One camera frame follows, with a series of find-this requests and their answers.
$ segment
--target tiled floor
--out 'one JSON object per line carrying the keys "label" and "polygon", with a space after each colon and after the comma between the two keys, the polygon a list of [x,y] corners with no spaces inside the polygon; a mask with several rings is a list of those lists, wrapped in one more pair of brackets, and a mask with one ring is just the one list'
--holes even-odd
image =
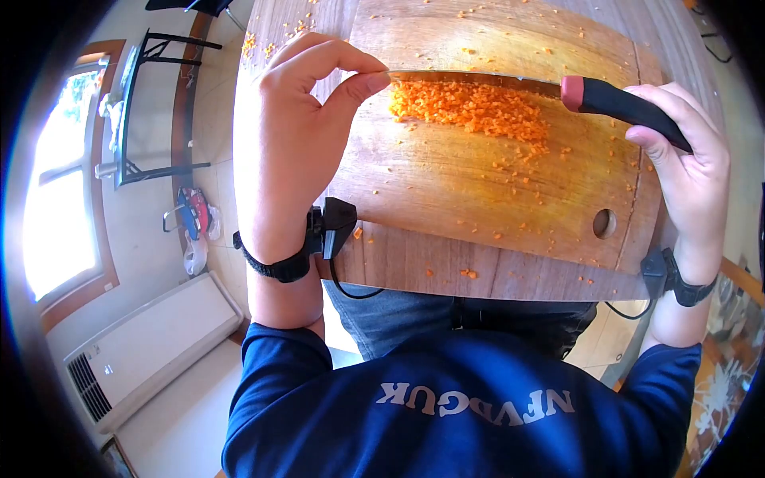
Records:
{"label": "tiled floor", "polygon": [[[252,0],[235,0],[232,9],[246,23]],[[239,251],[233,249],[231,235],[237,230],[236,202],[233,190],[232,120],[236,73],[244,33],[231,20],[221,15],[214,19],[209,39],[224,45],[222,50],[205,50],[194,106],[193,161],[213,163],[212,167],[195,170],[194,183],[201,187],[211,204],[223,214],[221,236],[210,243],[208,266],[215,270],[230,289],[235,300],[247,311],[246,263]],[[722,65],[713,61],[718,76],[719,93],[723,103],[726,128],[733,157],[731,201],[726,228],[726,256],[734,262],[740,257],[756,264],[757,214],[759,181],[763,178],[763,129],[735,62]],[[340,324],[337,312],[324,294],[324,319],[327,345],[358,354],[353,339]],[[645,303],[620,302],[616,306],[628,314],[637,314]],[[593,324],[581,335],[566,362],[601,378],[607,367],[618,364],[634,337],[637,321],[618,317],[604,304],[598,305]]]}

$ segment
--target black knife handle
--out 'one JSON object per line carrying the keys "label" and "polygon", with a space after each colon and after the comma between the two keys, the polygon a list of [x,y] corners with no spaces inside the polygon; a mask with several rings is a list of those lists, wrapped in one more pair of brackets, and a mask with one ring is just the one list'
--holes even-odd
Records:
{"label": "black knife handle", "polygon": [[[571,107],[572,103],[575,105],[578,102],[578,98],[571,97],[578,96],[579,80],[576,76],[564,76],[561,81],[561,99],[567,108],[580,113],[608,115],[631,125],[647,126],[664,135],[672,145],[683,151],[693,152],[677,123],[658,106],[605,81],[581,76],[579,78],[583,79],[581,104],[575,110]],[[575,87],[566,88],[566,83]]]}

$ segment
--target finger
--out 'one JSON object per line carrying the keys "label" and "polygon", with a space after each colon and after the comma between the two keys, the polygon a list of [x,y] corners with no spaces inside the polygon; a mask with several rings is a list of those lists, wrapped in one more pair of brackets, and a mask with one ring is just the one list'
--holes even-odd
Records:
{"label": "finger", "polygon": [[669,91],[671,94],[675,96],[679,96],[680,98],[683,98],[686,102],[688,102],[689,105],[693,107],[696,111],[698,111],[698,114],[702,116],[702,118],[707,122],[707,124],[715,130],[716,133],[720,134],[720,130],[715,125],[715,122],[712,121],[712,118],[709,117],[709,114],[707,114],[704,107],[701,105],[701,103],[698,102],[698,100],[687,90],[685,90],[682,86],[680,86],[678,83],[675,83],[674,81],[671,83],[667,83],[666,85],[659,86],[660,89],[663,89],[664,91]]}
{"label": "finger", "polygon": [[290,39],[285,46],[274,55],[273,60],[269,64],[269,68],[276,68],[285,61],[293,58],[295,55],[306,51],[308,48],[320,45],[325,41],[333,40],[334,37],[329,35],[316,33],[315,31],[306,32],[301,30],[298,34]]}
{"label": "finger", "polygon": [[306,93],[335,68],[358,73],[388,70],[382,61],[337,38],[300,52],[278,68],[284,77],[295,78]]}
{"label": "finger", "polygon": [[390,84],[387,73],[357,73],[346,79],[327,98],[321,108],[323,115],[338,121],[349,129],[356,110],[367,98],[385,89]]}
{"label": "finger", "polygon": [[676,184],[686,176],[674,147],[658,131],[638,125],[628,129],[624,137],[643,148],[653,162],[663,186]]}
{"label": "finger", "polygon": [[699,161],[720,158],[717,133],[683,98],[653,85],[628,86],[625,90],[650,101],[674,120]]}

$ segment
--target wrist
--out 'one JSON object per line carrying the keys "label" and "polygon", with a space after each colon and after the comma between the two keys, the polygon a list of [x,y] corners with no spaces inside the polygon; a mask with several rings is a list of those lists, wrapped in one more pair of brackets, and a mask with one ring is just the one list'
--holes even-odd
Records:
{"label": "wrist", "polygon": [[271,265],[298,253],[305,243],[305,213],[300,217],[262,217],[239,220],[239,235],[247,252],[258,262]]}
{"label": "wrist", "polygon": [[678,238],[673,251],[677,269],[688,285],[708,285],[714,281],[722,261],[722,244],[699,245]]}

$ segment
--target lap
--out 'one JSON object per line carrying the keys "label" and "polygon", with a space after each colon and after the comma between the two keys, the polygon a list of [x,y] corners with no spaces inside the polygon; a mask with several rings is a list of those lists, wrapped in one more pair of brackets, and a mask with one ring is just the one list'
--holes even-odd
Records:
{"label": "lap", "polygon": [[[392,290],[359,300],[344,296],[331,281],[324,285],[365,360],[384,356],[417,333],[462,327],[511,333],[545,355],[562,358],[596,314],[594,302],[455,300]],[[349,284],[343,284],[343,289],[353,295],[375,291]]]}

